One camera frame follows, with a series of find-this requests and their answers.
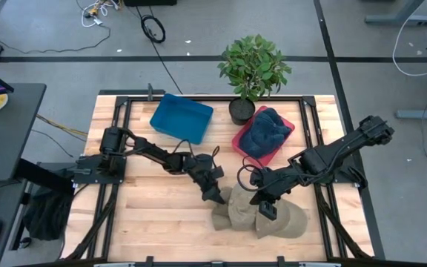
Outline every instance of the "pink tray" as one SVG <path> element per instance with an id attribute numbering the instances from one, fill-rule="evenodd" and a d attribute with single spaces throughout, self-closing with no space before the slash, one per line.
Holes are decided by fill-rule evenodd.
<path id="1" fill-rule="evenodd" d="M 256 113 L 253 115 L 253 117 L 246 123 L 245 126 L 243 126 L 242 130 L 240 130 L 240 132 L 238 132 L 236 134 L 236 136 L 231 140 L 231 145 L 234 148 L 234 150 L 236 152 L 238 152 L 238 154 L 242 155 L 242 156 L 247 156 L 247 154 L 239 147 L 239 143 L 240 143 L 240 137 L 243 136 L 243 134 L 251 127 L 251 124 L 253 123 L 254 118 L 256 117 L 256 115 L 258 115 L 259 112 L 264 111 L 265 109 L 267 109 L 268 107 L 266 106 L 261 106 Z M 286 140 L 291 136 L 291 134 L 294 131 L 294 125 L 292 123 L 290 123 L 289 121 L 287 121 L 285 118 L 281 117 L 282 121 L 285 123 L 286 126 L 288 126 L 291 129 L 291 132 L 289 133 L 289 136 L 286 137 Z M 263 157 L 259 158 L 258 161 L 261 162 L 261 164 L 263 164 L 263 166 L 268 165 L 268 163 L 273 159 L 274 155 L 276 155 L 276 153 L 278 152 L 278 150 L 281 148 L 282 144 L 273 152 L 269 153 L 268 155 L 264 155 Z M 255 165 L 258 168 L 261 168 L 261 165 L 258 164 L 258 162 L 250 157 L 247 158 L 247 160 Z"/>

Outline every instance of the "concrete floor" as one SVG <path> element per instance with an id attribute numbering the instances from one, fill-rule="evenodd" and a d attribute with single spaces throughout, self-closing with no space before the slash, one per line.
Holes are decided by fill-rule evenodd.
<path id="1" fill-rule="evenodd" d="M 84 6 L 92 3 L 79 1 Z M 369 13 L 394 12 L 403 2 L 322 0 L 335 56 L 389 58 L 399 28 L 370 26 L 363 23 L 363 18 Z M 273 16 L 265 18 L 265 10 Z M 327 55 L 312 1 L 271 0 L 266 5 L 262 0 L 179 0 L 176 6 L 153 7 L 153 11 L 167 31 L 166 42 L 158 45 L 163 56 L 215 56 L 234 39 L 256 33 L 276 42 L 284 55 Z M 427 1 L 418 13 L 427 15 Z M 111 37 L 94 49 L 29 55 L 6 49 L 3 56 L 156 55 L 142 34 L 139 20 L 127 10 L 109 10 L 102 20 L 111 28 Z M 11 0 L 0 13 L 0 39 L 21 50 L 78 48 L 97 43 L 105 34 L 105 29 L 80 25 L 80 10 L 73 0 L 57 4 Z M 427 27 L 406 28 L 397 56 L 424 57 L 426 47 Z M 176 93 L 159 62 L 45 61 L 0 63 L 0 77 L 9 83 L 47 84 L 39 113 L 82 131 L 89 128 L 100 89 L 144 89 L 150 82 L 156 89 Z M 166 63 L 184 93 L 230 93 L 227 82 L 218 78 L 217 64 Z M 288 64 L 293 73 L 283 93 L 336 95 L 329 63 Z M 400 65 L 410 73 L 427 71 L 427 63 Z M 420 122 L 394 118 L 397 109 L 424 108 L 427 76 L 405 76 L 392 63 L 339 63 L 338 67 L 354 125 L 373 114 L 387 119 L 396 131 L 390 144 L 362 150 L 385 256 L 388 260 L 427 262 L 427 159 L 421 146 Z M 56 129 L 40 122 L 34 129 L 49 133 L 75 156 L 83 151 L 83 142 Z M 73 161 L 46 137 L 36 134 L 31 134 L 23 157 L 34 162 Z M 52 261 L 60 246 L 60 240 L 39 242 L 25 250 L 8 252 L 1 266 Z"/>

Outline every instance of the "potted plant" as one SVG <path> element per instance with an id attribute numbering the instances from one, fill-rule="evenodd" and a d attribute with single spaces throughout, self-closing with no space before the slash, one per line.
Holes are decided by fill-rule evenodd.
<path id="1" fill-rule="evenodd" d="M 277 93 L 281 84 L 288 81 L 283 73 L 291 73 L 282 60 L 285 58 L 281 51 L 275 50 L 276 45 L 262 38 L 246 36 L 227 46 L 222 57 L 226 62 L 220 63 L 220 77 L 227 76 L 229 85 L 234 86 L 234 93 L 240 97 L 233 99 L 228 110 L 236 125 L 244 125 L 255 113 L 254 102 L 268 93 L 273 87 Z"/>

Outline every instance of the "black plant pot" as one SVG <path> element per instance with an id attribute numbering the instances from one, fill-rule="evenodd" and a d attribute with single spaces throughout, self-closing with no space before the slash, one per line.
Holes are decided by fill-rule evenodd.
<path id="1" fill-rule="evenodd" d="M 231 120 L 234 124 L 245 125 L 255 114 L 255 104 L 250 99 L 237 97 L 230 101 L 228 111 L 230 111 Z"/>

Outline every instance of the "green leaves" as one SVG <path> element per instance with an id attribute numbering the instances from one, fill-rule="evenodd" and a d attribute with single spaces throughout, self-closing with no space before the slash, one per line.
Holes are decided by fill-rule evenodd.
<path id="1" fill-rule="evenodd" d="M 243 99 L 257 101 L 270 96 L 274 88 L 279 92 L 288 84 L 283 74 L 291 73 L 291 68 L 282 62 L 281 51 L 275 50 L 276 45 L 259 34 L 236 40 L 222 53 L 225 62 L 217 65 L 220 77 L 227 76 L 234 93 Z"/>
<path id="2" fill-rule="evenodd" d="M 267 72 L 267 73 L 263 74 L 263 76 L 261 77 L 261 79 L 262 80 L 269 80 L 272 76 L 273 76 L 272 72 Z"/>

